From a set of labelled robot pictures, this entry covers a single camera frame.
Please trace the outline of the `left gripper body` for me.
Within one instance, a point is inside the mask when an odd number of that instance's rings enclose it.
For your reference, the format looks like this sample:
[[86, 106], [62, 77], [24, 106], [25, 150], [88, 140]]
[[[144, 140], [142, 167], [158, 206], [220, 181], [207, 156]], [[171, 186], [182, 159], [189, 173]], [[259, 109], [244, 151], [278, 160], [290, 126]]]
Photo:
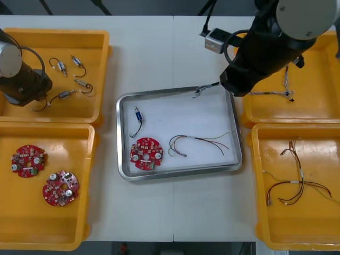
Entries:
[[52, 80], [38, 69], [21, 69], [11, 78], [1, 77], [1, 93], [14, 106], [43, 99], [52, 89]]

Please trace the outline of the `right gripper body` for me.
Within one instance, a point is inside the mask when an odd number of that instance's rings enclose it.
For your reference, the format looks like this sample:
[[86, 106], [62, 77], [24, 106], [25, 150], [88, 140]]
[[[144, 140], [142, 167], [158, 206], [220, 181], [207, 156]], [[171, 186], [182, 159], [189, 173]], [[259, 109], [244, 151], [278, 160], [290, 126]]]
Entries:
[[244, 97], [258, 82], [266, 78], [265, 74], [248, 65], [243, 57], [236, 57], [232, 63], [246, 71], [239, 71], [229, 65], [219, 78], [222, 86], [236, 97]]

